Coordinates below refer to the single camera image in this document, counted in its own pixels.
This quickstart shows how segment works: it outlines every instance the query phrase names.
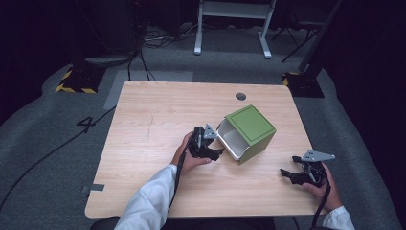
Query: gray floor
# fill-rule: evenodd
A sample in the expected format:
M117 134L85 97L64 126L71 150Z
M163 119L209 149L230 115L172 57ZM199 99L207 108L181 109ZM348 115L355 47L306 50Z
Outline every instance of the gray floor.
M308 47L281 63L294 44L287 34L271 41L276 33L271 31L267 40L273 57L265 59L256 35L258 30L209 31L203 35L200 56L193 54L194 37L190 37L167 48L145 48L144 57L157 80L160 73L187 72L195 82L282 84L281 74L297 71ZM56 92L68 67L62 67L46 80L41 98L21 108L0 126L1 199L32 164L82 130L77 122L88 116L97 119L105 113L103 108L116 77L124 78L126 74L126 65L107 69L98 94ZM136 58L130 69L133 78L139 78L136 73L143 70L141 61ZM176 75L162 78L181 81ZM355 227L401 229L388 190L359 133L337 101L334 84L326 72L320 74L318 81L324 99L294 101L313 148L337 157L327 164ZM0 213L0 229L90 228L95 220L84 214L87 195L81 189L93 182L113 115L114 111L21 180ZM301 229L308 229L311 219L298 217ZM277 229L295 229L291 217L276 217L275 222Z

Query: black equipment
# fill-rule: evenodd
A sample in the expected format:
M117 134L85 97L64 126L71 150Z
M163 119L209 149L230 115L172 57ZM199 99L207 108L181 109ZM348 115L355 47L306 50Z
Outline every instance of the black equipment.
M224 149L215 150L209 148L209 144L216 138L217 134L215 134L209 125L206 125L206 129L202 126L196 126L188 144L192 157L207 157L216 161L224 151Z

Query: green box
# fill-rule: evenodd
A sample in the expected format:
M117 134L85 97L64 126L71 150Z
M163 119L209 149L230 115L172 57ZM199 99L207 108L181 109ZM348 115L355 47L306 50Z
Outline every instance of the green box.
M217 129L218 138L241 164L266 149L277 130L253 106L225 117Z

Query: cable on floor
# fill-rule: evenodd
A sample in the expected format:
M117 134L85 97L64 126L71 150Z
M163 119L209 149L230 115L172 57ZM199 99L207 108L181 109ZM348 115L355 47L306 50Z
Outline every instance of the cable on floor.
M55 152L57 152L58 150L62 149L63 147L65 147L66 145L68 145L69 143L71 143L72 141L74 141L75 139L77 139L79 136L81 136L81 134L83 133L87 133L87 131L89 130L90 127L93 127L98 121L100 121L103 117L105 117L108 113L110 113L111 111L113 111L116 108L116 106L112 107L111 109L109 109L107 112L105 112L103 115L100 116L100 118L98 118L95 122L91 122L92 120L90 120L90 122L88 124L86 124L85 128L79 132L78 134L74 135L72 138L70 138L68 141L64 142L62 145L56 147L55 149L53 149L52 151L50 151L49 153L47 153L46 155L44 155L41 159L39 159L38 161L36 161L33 165L31 165L27 170L24 171L24 173L22 173L20 175L20 177L18 177L18 179L12 184L12 186L10 187L10 189L7 191L5 197L3 198L1 204L0 204L0 214L1 211L3 210L3 207L7 201L7 199L9 198L11 192L14 190L14 188L18 185L18 183L24 178L24 176L26 176L33 168L35 168L37 165L39 165L41 162L43 162L45 159L47 159L49 156L51 156L52 154L54 154Z

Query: wooden table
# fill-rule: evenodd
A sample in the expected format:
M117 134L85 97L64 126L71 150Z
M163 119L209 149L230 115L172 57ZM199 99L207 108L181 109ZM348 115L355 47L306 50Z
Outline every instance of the wooden table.
M239 101L236 93L244 93ZM120 216L129 199L171 160L186 133L255 106L277 129L265 151L240 165L229 152L180 179L170 217L313 215L318 203L282 177L301 172L292 155L311 145L290 92L283 85L127 81L109 130L86 216ZM218 140L212 149L222 148Z

